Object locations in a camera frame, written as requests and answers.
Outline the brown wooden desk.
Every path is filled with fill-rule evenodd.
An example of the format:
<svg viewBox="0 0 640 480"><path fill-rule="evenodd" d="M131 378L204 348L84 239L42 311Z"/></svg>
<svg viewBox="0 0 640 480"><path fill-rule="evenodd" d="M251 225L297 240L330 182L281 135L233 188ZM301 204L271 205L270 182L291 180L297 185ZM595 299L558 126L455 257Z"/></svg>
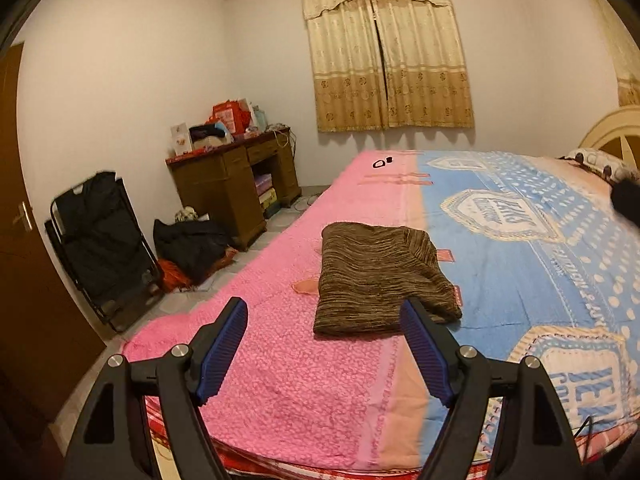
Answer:
<svg viewBox="0 0 640 480"><path fill-rule="evenodd" d="M294 143L294 133L284 126L218 148L174 156L165 165L183 206L216 220L234 246L245 250L266 229L257 176L270 175L281 206L292 206L302 195Z"/></svg>

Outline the cream wooden headboard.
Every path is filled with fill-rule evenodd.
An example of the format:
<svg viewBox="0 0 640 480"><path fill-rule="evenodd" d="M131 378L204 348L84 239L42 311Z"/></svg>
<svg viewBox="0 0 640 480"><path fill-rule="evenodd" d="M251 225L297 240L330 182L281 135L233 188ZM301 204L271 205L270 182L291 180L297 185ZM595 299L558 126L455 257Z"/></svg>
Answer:
<svg viewBox="0 0 640 480"><path fill-rule="evenodd" d="M627 105L606 114L580 142L581 148L594 148L639 168L640 106Z"/></svg>

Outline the brown wooden door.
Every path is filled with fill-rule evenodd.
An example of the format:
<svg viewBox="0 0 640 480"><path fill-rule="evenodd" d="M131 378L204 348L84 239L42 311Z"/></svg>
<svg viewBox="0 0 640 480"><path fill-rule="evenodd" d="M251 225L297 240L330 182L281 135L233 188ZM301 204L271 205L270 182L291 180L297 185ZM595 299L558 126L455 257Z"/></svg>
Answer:
<svg viewBox="0 0 640 480"><path fill-rule="evenodd" d="M44 246L26 192L17 139L23 47L1 55L1 385L8 408L49 425L105 348Z"/></svg>

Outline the pink and blue blanket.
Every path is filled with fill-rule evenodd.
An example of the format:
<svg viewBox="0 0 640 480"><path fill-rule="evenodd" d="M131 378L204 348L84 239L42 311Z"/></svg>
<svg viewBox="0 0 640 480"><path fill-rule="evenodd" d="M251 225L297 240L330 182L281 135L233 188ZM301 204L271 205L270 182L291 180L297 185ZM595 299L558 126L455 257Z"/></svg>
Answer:
<svg viewBox="0 0 640 480"><path fill-rule="evenodd" d="M484 356L544 364L597 458L639 427L639 233L570 159L357 156L212 298L125 344L157 358L231 297L248 325L202 416L224 464L282 479L412 479L446 411L399 328L418 297Z"/></svg>

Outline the white photo card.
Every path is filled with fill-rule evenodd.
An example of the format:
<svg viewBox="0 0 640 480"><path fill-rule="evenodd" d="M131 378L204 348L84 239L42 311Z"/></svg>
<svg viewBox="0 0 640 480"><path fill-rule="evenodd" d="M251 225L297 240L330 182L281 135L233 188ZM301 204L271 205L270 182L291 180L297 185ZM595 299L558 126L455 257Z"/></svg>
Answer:
<svg viewBox="0 0 640 480"><path fill-rule="evenodd" d="M193 144L190 130L185 122L170 128L172 149L177 156L191 153Z"/></svg>

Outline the red gift box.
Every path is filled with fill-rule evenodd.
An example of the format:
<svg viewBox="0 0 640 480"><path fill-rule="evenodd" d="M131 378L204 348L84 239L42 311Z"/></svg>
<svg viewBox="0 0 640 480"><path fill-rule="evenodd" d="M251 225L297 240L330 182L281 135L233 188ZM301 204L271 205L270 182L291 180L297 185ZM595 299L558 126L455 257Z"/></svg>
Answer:
<svg viewBox="0 0 640 480"><path fill-rule="evenodd" d="M252 115L248 103L242 100L228 100L214 105L210 119L222 122L232 136L244 134L252 125Z"/></svg>

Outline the brown striped knit sweater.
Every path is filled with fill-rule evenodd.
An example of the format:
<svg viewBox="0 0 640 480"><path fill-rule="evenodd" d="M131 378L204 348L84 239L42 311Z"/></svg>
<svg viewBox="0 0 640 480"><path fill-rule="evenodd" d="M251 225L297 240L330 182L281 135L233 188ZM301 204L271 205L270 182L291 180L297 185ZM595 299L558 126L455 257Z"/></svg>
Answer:
<svg viewBox="0 0 640 480"><path fill-rule="evenodd" d="M314 333L320 337L400 332L400 307L418 298L439 324L462 318L454 285L431 237L408 226L334 222L322 233Z"/></svg>

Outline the black bag on floor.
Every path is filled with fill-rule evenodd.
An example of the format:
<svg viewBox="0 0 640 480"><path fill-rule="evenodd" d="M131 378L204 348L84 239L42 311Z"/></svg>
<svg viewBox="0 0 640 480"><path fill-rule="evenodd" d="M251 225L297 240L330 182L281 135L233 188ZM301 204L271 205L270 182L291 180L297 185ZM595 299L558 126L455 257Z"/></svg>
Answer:
<svg viewBox="0 0 640 480"><path fill-rule="evenodd" d="M228 266L238 253L227 231L215 220L173 224L155 220L153 240L157 257L174 264L192 284L201 284Z"/></svg>

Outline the beige patterned curtain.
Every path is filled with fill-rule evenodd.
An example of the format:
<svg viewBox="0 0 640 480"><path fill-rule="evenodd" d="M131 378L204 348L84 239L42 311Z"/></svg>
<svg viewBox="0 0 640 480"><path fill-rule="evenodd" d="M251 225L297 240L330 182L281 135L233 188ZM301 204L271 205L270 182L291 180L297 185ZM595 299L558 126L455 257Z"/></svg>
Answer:
<svg viewBox="0 0 640 480"><path fill-rule="evenodd" d="M322 132L474 127L451 0L302 0Z"/></svg>

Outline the orange cloth on floor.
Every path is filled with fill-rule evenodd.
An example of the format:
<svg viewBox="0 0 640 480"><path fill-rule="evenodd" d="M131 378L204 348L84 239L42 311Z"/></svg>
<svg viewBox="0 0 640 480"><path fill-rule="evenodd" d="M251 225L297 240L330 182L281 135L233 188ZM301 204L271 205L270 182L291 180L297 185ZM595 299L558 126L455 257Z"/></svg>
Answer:
<svg viewBox="0 0 640 480"><path fill-rule="evenodd" d="M193 287L193 282L175 263L166 259L158 259L157 263L163 274L162 286L164 292L169 294L177 290L189 290Z"/></svg>

